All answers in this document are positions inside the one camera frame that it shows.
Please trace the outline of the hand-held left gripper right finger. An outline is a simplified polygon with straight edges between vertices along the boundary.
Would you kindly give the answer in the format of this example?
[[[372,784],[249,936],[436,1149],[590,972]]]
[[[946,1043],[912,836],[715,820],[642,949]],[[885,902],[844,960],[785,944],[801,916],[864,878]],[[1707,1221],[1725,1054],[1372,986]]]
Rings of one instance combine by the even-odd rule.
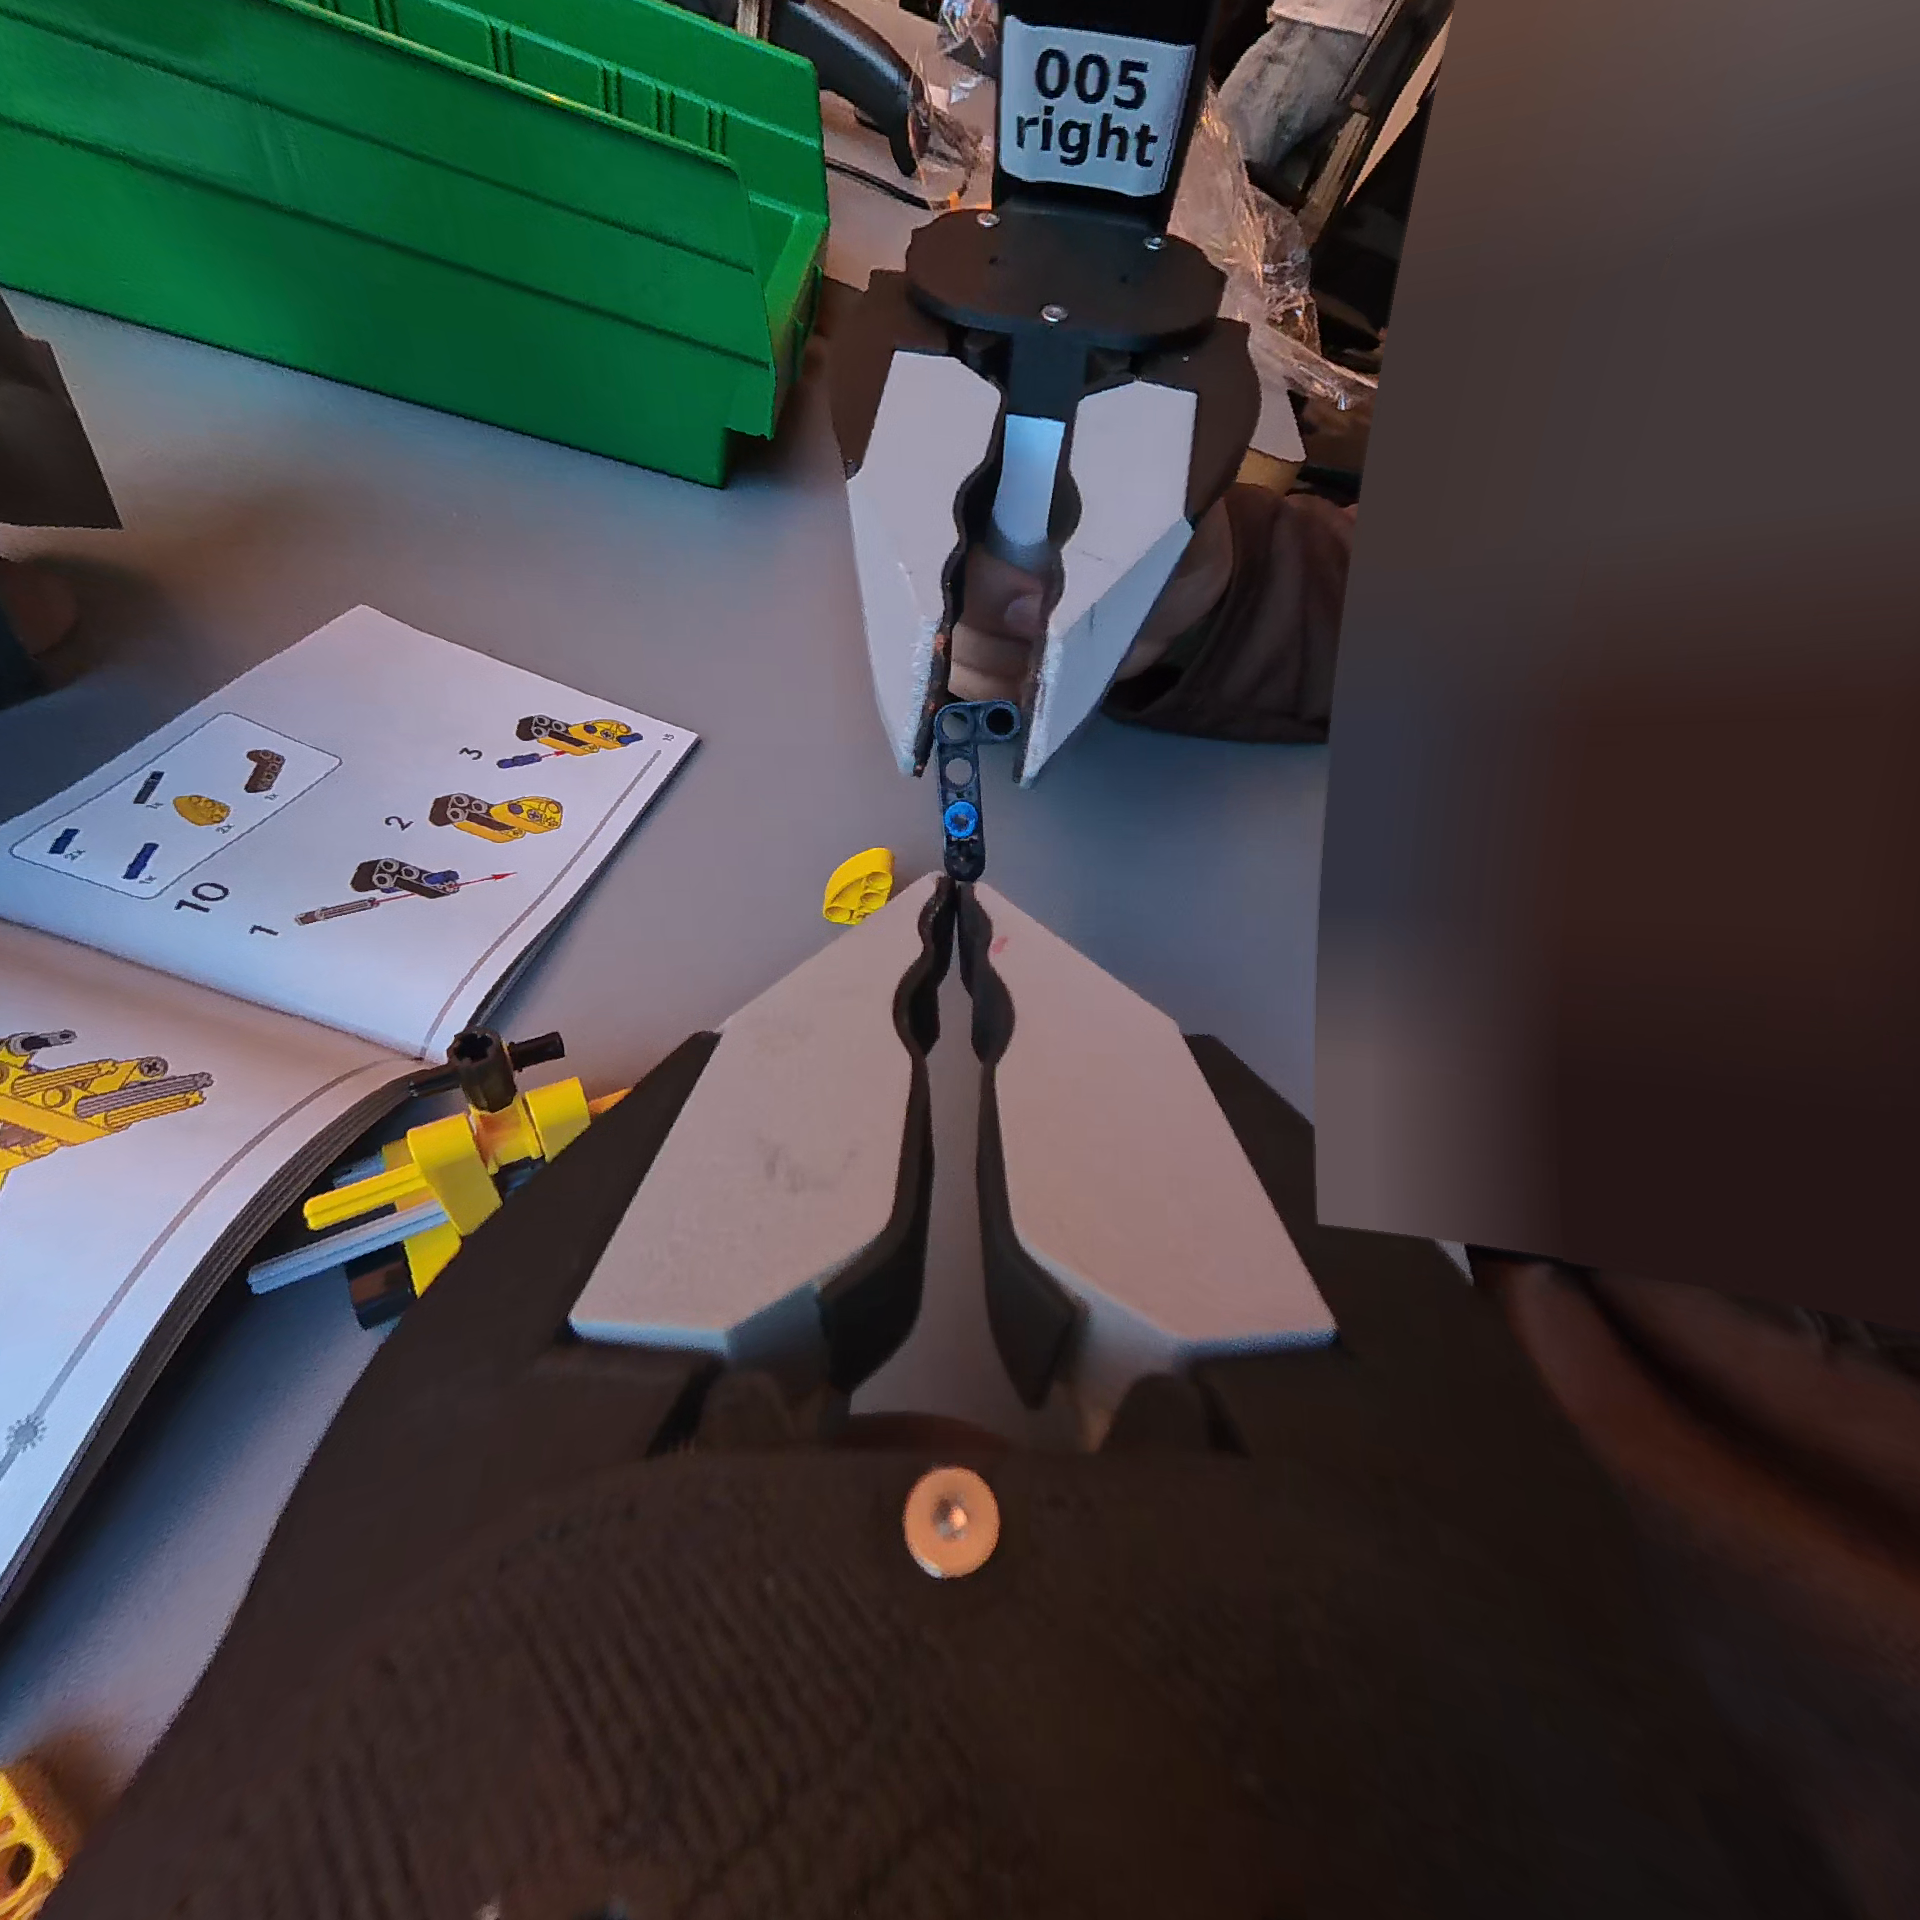
[[[959,892],[986,1316],[1023,1408],[1106,1429],[1195,1363],[1333,1341],[1179,1025],[989,884]]]

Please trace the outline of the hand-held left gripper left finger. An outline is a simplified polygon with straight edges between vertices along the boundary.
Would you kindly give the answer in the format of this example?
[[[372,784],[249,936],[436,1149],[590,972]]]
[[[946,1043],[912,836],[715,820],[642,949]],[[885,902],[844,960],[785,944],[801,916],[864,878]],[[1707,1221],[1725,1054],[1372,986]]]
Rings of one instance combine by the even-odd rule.
[[[736,1011],[600,1253],[583,1341],[850,1394],[918,1316],[946,881],[918,878]]]

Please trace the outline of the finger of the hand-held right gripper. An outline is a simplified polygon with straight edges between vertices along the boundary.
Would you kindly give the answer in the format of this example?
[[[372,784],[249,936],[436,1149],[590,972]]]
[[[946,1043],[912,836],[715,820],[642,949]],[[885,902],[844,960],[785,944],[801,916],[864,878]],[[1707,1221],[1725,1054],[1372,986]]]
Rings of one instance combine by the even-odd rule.
[[[1058,550],[1058,588],[1020,697],[1018,786],[1092,718],[1188,545],[1188,390],[1106,390],[1073,412],[1067,472],[1076,524]]]
[[[843,463],[876,716],[898,773],[931,759],[950,682],[964,492],[986,467],[1000,392],[961,358],[843,355]]]

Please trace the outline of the black bent lego beam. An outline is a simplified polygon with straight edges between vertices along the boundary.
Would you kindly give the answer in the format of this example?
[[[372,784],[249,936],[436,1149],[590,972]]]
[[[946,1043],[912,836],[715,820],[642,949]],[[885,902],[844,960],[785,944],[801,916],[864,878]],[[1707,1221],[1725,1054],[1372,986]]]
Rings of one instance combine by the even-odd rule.
[[[978,809],[978,749],[1018,741],[1020,708],[1008,697],[994,703],[946,703],[933,716],[933,759],[941,780],[941,827],[950,801],[967,801]],[[954,843],[945,836],[945,869],[959,884],[974,884],[986,869],[986,836],[978,809],[978,836]]]

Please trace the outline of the person's right forearm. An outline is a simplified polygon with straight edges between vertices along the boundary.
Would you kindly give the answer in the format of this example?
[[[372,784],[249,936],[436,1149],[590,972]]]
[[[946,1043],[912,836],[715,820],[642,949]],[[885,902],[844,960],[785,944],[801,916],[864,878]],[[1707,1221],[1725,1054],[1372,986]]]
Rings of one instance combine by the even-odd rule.
[[[1356,509],[1235,484],[1174,564],[1106,716],[1230,744],[1322,744]]]

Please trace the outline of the yellow lego assembly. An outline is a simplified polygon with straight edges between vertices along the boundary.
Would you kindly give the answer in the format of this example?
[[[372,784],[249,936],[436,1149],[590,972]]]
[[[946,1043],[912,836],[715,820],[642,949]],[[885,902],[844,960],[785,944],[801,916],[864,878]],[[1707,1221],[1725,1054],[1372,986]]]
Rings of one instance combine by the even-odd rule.
[[[623,1090],[590,1100],[575,1076],[519,1084],[523,1069],[560,1055],[558,1032],[528,1043],[505,1043],[491,1029],[461,1032],[447,1067],[417,1075],[413,1090],[461,1090],[463,1104],[410,1128],[378,1159],[342,1170],[325,1193],[309,1197],[300,1205],[309,1241],[255,1261],[249,1293],[266,1294],[342,1270],[364,1330],[396,1321],[532,1170],[623,1100]]]

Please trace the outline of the open lego instruction booklet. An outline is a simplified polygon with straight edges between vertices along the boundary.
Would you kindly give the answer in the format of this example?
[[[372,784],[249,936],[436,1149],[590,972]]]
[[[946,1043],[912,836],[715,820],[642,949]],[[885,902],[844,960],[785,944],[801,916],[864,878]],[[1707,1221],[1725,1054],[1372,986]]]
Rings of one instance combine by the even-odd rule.
[[[2,1607],[251,1241],[695,749],[361,608],[2,820]]]

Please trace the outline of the long yellow lego beam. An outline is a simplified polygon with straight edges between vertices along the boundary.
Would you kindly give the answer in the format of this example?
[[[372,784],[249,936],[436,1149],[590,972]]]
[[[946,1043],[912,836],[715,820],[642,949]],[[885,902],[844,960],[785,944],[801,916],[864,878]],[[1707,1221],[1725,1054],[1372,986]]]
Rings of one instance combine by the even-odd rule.
[[[80,1828],[34,1763],[2,1764],[2,1917],[37,1917]]]

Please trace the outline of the person's right hand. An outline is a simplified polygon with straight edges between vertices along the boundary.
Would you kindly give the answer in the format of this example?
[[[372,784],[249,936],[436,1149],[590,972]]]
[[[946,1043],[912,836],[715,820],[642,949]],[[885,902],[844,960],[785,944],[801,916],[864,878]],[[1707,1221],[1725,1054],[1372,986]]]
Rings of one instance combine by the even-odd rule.
[[[1115,671],[1130,682],[1165,660],[1174,642],[1208,620],[1230,581],[1235,545],[1221,497],[1192,529],[1154,608]],[[961,703],[1018,697],[1028,660],[1046,639],[1054,587],[986,545],[974,545],[961,571],[961,610],[950,633],[946,691]]]

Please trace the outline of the green stacked storage bins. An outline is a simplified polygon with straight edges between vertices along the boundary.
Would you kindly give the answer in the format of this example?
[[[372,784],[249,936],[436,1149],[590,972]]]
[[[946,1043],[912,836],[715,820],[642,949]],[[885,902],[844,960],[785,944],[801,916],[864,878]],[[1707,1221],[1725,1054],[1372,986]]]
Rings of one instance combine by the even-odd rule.
[[[2,286],[722,484],[827,234],[815,65],[671,3],[2,3]]]

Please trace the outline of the dark cardboard box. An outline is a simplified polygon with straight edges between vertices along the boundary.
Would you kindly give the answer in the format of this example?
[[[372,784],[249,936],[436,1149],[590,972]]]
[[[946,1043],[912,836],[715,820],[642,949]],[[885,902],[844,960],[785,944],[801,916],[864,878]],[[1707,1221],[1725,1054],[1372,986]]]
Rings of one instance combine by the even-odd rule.
[[[51,348],[2,306],[2,524],[118,529],[110,481]]]

